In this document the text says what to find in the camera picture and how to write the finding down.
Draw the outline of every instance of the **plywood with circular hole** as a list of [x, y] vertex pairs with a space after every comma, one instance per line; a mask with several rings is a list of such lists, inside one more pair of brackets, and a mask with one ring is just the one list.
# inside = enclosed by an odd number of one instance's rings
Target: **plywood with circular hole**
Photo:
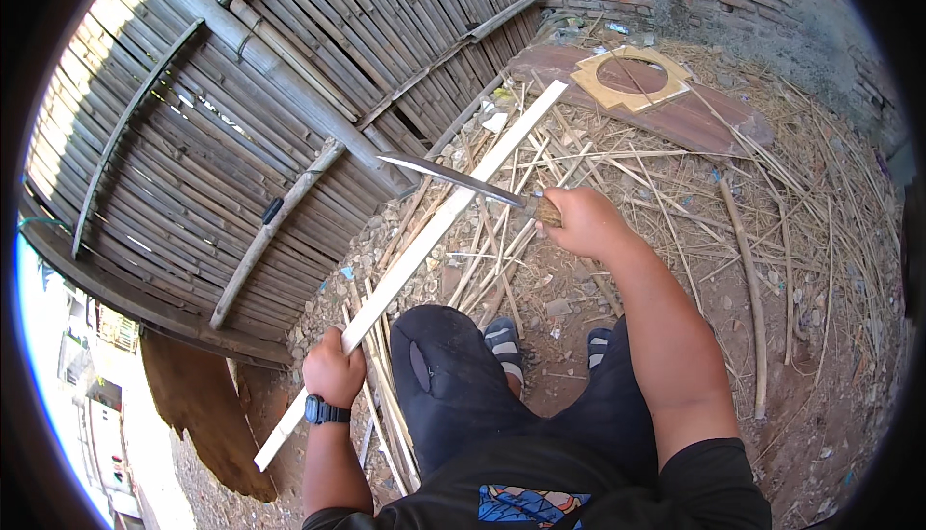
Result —
[[[656, 92], [646, 94], [631, 94], [607, 87], [598, 79], [598, 69], [606, 61], [619, 58], [648, 61], [660, 66], [667, 76], [666, 85]], [[578, 61], [576, 65], [579, 66], [579, 70], [571, 74], [572, 79], [606, 109], [623, 105], [631, 112], [636, 113], [660, 102], [680, 96], [690, 89], [688, 84], [684, 83], [684, 80], [691, 78], [691, 75], [679, 64], [651, 48], [640, 50], [632, 46], [621, 46], [617, 50], [611, 50]]]

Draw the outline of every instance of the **circular hole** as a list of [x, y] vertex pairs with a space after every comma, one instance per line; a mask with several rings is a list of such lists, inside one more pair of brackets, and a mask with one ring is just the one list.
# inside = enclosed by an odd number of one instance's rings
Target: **circular hole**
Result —
[[633, 80], [636, 80], [647, 94], [653, 94], [666, 86], [668, 74], [654, 63], [630, 58], [621, 58], [620, 61], [612, 58], [598, 66], [598, 82], [612, 90], [642, 94]]

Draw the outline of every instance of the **black t-shirt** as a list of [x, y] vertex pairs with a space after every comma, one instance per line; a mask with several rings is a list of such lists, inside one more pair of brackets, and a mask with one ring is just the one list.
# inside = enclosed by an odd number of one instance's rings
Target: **black t-shirt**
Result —
[[770, 528], [771, 510], [753, 484], [738, 438], [704, 440], [675, 454], [654, 491], [629, 485], [585, 448], [513, 437], [453, 459], [418, 492], [384, 506], [375, 518], [328, 508], [309, 516], [302, 527], [532, 530], [557, 522], [557, 530]]

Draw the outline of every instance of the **sky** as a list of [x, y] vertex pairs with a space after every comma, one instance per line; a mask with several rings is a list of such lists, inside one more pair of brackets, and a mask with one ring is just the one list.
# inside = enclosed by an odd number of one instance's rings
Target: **sky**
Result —
[[63, 279], [55, 273], [48, 282], [47, 291], [42, 292], [38, 255], [22, 235], [17, 235], [16, 240], [16, 267], [26, 349], [45, 413], [75, 477], [99, 510], [103, 520], [112, 527], [106, 495], [90, 486], [86, 477], [78, 439], [77, 409], [71, 402], [71, 395], [62, 390], [61, 382], [57, 378], [61, 334], [68, 326], [67, 290], [64, 288]]

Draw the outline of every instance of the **foot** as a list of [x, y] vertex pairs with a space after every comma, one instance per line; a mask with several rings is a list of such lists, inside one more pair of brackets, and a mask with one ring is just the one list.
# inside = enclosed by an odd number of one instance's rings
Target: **foot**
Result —
[[610, 339], [610, 329], [598, 327], [588, 332], [586, 340], [588, 341], [588, 370], [590, 372], [605, 358]]
[[498, 317], [485, 328], [485, 346], [502, 364], [504, 372], [517, 380], [515, 395], [523, 397], [524, 372], [521, 370], [520, 348], [517, 346], [517, 328], [510, 317]]

